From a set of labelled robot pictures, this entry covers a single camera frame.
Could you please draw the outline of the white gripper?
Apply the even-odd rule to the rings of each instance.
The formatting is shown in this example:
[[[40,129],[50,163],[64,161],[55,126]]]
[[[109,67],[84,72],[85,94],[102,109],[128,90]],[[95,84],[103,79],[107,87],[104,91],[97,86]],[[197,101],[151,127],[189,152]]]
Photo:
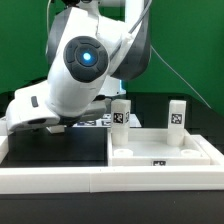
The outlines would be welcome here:
[[[77,122],[101,118],[106,112],[104,100],[91,102],[82,115],[65,117],[53,112],[46,104],[47,82],[20,88],[6,110],[6,126],[9,132],[40,129],[52,126],[73,126]]]

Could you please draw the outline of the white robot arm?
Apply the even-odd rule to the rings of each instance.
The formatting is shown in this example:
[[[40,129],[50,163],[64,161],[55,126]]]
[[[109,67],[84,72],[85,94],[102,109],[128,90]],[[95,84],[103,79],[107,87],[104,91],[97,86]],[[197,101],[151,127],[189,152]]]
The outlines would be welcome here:
[[[15,91],[5,118],[10,132],[98,119],[105,79],[130,80],[150,58],[152,0],[62,0],[51,26],[47,79]]]

